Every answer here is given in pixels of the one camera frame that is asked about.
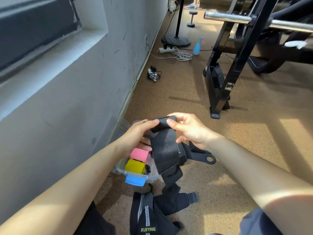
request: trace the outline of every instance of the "coiled white cable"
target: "coiled white cable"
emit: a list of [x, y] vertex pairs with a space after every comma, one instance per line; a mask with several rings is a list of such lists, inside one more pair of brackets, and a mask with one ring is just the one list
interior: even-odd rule
[[188, 53], [180, 51], [180, 49], [178, 49], [177, 47], [173, 47], [172, 51], [168, 52], [168, 53], [173, 53], [175, 55], [175, 57], [159, 58], [159, 57], [153, 55], [153, 53], [151, 53], [151, 54], [152, 54], [152, 56], [154, 56], [157, 59], [171, 59], [171, 58], [175, 58], [178, 61], [189, 61], [189, 60], [191, 60], [191, 58], [193, 56], [192, 54], [188, 54]]

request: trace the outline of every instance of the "left hand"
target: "left hand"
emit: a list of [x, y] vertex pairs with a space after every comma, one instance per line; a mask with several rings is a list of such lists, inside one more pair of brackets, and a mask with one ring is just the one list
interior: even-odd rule
[[143, 137], [144, 134], [148, 134], [148, 130], [157, 126], [159, 120], [142, 120], [137, 123], [134, 123], [125, 134], [123, 134], [116, 142], [119, 144], [125, 154], [124, 157], [127, 157], [131, 154], [134, 148], [143, 149], [146, 151], [152, 151], [150, 146], [150, 139]]

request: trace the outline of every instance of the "dumbbell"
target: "dumbbell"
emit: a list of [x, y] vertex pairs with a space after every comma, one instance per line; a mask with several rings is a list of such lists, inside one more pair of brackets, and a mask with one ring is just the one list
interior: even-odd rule
[[191, 21], [187, 24], [188, 27], [193, 28], [195, 27], [195, 24], [193, 23], [194, 15], [197, 15], [197, 11], [189, 11], [189, 14], [191, 15]]

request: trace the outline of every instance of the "blue shoe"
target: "blue shoe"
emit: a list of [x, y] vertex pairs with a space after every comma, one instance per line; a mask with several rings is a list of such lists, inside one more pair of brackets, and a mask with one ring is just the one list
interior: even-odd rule
[[187, 6], [188, 9], [196, 9], [193, 3], [191, 3], [189, 6]]

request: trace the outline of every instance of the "round black base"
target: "round black base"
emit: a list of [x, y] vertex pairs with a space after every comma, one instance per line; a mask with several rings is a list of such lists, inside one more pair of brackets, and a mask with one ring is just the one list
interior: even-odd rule
[[184, 47], [184, 46], [188, 46], [190, 45], [190, 40], [186, 37], [175, 37], [175, 35], [173, 34], [166, 34], [163, 38], [162, 38], [162, 42], [163, 43], [167, 43], [170, 44], [172, 46], [176, 46], [176, 47]]
[[195, 27], [196, 25], [194, 24], [194, 23], [188, 23], [187, 24], [187, 27], [190, 27], [190, 28], [193, 28], [193, 27]]

